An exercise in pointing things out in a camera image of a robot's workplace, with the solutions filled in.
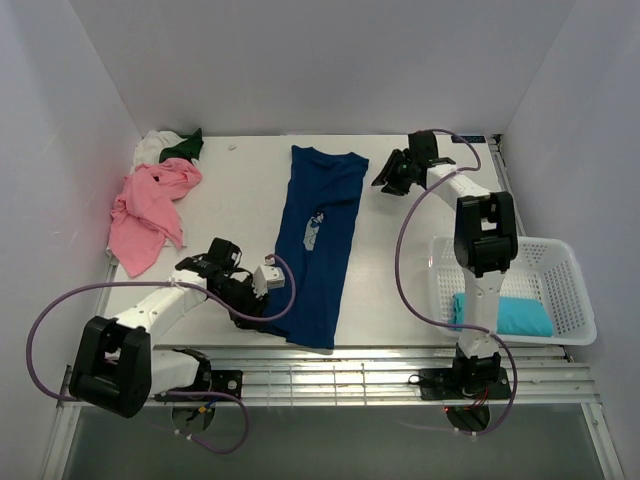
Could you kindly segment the navy blue printed t-shirt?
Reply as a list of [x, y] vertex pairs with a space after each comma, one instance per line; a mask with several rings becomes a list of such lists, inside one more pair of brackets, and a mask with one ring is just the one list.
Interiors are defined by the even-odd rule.
[[291, 155], [275, 253], [293, 273], [296, 300], [264, 331], [303, 347], [332, 349], [369, 161], [296, 145]]

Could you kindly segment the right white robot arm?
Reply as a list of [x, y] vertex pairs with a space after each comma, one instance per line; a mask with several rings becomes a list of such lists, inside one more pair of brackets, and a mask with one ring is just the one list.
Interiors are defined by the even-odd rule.
[[457, 165], [442, 157], [437, 130], [409, 134], [405, 149], [395, 149], [372, 184], [394, 196], [418, 185], [437, 194], [455, 213], [453, 246], [464, 277], [464, 320], [451, 367], [427, 369], [417, 383], [433, 399], [483, 397], [508, 389], [497, 336], [501, 287], [518, 253], [512, 196], [492, 192], [469, 178], [481, 166]]

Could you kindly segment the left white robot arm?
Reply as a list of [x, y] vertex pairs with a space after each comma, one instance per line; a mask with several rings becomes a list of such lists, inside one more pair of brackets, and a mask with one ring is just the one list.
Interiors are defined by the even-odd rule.
[[125, 418], [157, 400], [198, 400], [213, 388], [207, 357], [193, 349], [154, 346], [190, 310], [211, 297], [231, 309], [230, 318], [260, 323], [268, 293], [286, 282], [274, 259], [250, 272], [241, 250], [216, 238], [209, 250], [186, 257], [167, 285], [112, 318], [96, 316], [84, 327], [69, 383], [70, 394]]

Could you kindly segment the blue label sticker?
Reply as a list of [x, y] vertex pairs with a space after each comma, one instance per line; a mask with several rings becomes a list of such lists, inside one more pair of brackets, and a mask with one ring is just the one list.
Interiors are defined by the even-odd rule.
[[482, 135], [452, 135], [453, 143], [486, 144], [487, 140]]

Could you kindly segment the pink t-shirt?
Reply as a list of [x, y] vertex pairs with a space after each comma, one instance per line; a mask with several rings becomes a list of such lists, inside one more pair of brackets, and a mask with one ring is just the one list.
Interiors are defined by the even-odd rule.
[[141, 164], [125, 177], [111, 210], [108, 250], [129, 277], [136, 278], [153, 266], [166, 243], [178, 250], [185, 246], [174, 203], [201, 180], [198, 168], [180, 158]]

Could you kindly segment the dark green t-shirt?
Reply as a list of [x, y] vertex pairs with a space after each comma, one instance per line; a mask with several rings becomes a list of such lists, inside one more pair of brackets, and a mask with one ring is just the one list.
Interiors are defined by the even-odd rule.
[[193, 164], [200, 159], [201, 150], [204, 146], [203, 132], [198, 128], [195, 132], [187, 136], [181, 136], [181, 141], [174, 146], [164, 148], [159, 155], [159, 163], [166, 160], [179, 158]]

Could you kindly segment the white t-shirt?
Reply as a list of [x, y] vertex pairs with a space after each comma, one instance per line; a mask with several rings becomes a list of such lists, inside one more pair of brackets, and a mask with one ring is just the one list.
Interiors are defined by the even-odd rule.
[[142, 164], [158, 164], [161, 152], [178, 145], [182, 140], [180, 135], [172, 131], [150, 131], [134, 150], [133, 168]]

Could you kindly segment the white plastic basket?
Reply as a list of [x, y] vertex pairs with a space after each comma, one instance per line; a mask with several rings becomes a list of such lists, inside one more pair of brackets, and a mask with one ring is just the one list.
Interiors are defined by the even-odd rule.
[[[544, 306], [551, 324], [549, 336], [508, 335], [509, 343], [587, 346], [597, 337], [595, 316], [579, 263], [573, 250], [554, 239], [520, 237], [518, 255], [501, 287], [508, 298], [532, 299]], [[464, 276], [455, 258], [453, 238], [432, 239], [428, 268], [430, 318], [453, 321], [454, 296], [465, 290]]]

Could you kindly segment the rolled turquoise t-shirt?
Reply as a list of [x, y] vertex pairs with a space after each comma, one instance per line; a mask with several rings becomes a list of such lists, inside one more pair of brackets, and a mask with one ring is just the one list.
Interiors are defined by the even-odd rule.
[[554, 334], [554, 327], [539, 301], [501, 297], [496, 324], [492, 331], [498, 335], [550, 338]]

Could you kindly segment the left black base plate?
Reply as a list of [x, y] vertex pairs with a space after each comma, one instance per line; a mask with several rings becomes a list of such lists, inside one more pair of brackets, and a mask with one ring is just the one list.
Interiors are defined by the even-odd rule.
[[180, 401], [212, 401], [218, 397], [204, 395], [204, 392], [222, 393], [221, 400], [228, 401], [228, 396], [240, 399], [243, 386], [242, 370], [209, 370], [198, 373], [194, 383], [187, 387], [175, 387], [168, 392], [158, 394], [157, 400], [169, 402]]

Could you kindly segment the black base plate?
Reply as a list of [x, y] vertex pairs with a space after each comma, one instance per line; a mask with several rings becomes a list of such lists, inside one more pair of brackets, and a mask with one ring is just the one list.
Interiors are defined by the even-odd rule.
[[508, 400], [511, 386], [504, 369], [499, 380], [487, 386], [462, 387], [453, 378], [450, 368], [426, 368], [411, 374], [408, 384], [419, 389], [422, 400]]
[[222, 393], [221, 400], [228, 401], [228, 396], [240, 399], [243, 386], [242, 370], [209, 370], [198, 373], [194, 383], [187, 387], [175, 387], [168, 392], [158, 394], [157, 400], [169, 402], [180, 401], [212, 401], [218, 397], [204, 395], [204, 392]]

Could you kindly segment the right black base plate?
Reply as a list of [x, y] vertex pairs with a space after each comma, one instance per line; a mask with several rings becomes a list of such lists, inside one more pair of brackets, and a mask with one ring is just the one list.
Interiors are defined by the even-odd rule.
[[487, 386], [462, 387], [453, 378], [450, 368], [426, 368], [411, 374], [408, 384], [419, 389], [422, 400], [508, 400], [511, 386], [504, 369], [499, 380]]

